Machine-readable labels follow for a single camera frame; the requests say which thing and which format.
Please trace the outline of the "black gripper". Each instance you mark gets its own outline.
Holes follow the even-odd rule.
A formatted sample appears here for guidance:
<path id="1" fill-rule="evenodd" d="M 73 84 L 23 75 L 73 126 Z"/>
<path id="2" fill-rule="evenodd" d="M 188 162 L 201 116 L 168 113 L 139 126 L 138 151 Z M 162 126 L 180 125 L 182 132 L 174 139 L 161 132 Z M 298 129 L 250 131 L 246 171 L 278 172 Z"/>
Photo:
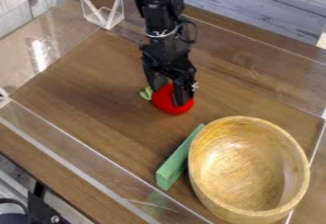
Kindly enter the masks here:
<path id="1" fill-rule="evenodd" d="M 174 102 L 178 107 L 194 98 L 197 68 L 190 60 L 193 40 L 178 35 L 147 36 L 143 43 L 143 70 L 151 89 L 158 92 L 174 81 Z"/>

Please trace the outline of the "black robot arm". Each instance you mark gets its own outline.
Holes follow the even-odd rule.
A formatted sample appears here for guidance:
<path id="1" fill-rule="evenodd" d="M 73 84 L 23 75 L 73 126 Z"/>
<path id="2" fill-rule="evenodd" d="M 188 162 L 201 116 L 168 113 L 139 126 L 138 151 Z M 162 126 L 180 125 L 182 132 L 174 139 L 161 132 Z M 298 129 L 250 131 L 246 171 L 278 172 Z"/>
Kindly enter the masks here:
<path id="1" fill-rule="evenodd" d="M 159 92 L 173 85 L 173 103 L 182 107 L 196 95 L 197 68 L 189 55 L 198 36 L 192 36 L 190 27 L 197 24 L 184 15 L 184 0 L 134 0 L 145 19 L 142 44 L 143 70 L 150 87 Z"/>

